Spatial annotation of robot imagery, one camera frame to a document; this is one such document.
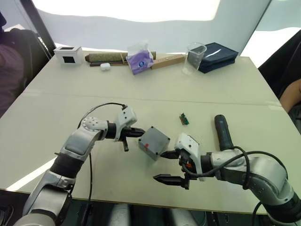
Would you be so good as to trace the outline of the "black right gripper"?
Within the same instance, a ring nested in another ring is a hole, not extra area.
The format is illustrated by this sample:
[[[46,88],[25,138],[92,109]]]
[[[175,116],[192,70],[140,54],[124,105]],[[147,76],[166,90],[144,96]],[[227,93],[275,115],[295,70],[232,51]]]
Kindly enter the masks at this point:
[[[166,159],[179,159],[179,165],[182,167],[181,170],[184,173],[184,178],[180,176],[172,176],[170,174],[158,174],[153,176],[153,178],[165,185],[169,186],[180,186],[186,190],[189,190],[190,181],[196,180],[197,178],[192,176],[189,172],[196,174],[196,167],[194,161],[190,158],[190,154],[185,151],[181,150],[178,153],[176,150],[173,151],[165,151],[160,155],[162,158]]]

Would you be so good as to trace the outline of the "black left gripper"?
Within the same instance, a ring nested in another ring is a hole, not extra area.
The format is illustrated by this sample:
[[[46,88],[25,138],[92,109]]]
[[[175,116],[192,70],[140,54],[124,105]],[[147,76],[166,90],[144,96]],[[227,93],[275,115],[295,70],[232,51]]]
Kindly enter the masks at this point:
[[[142,128],[124,127],[120,133],[120,142],[122,142],[124,151],[128,152],[129,147],[127,144],[127,137],[141,137],[145,133]]]

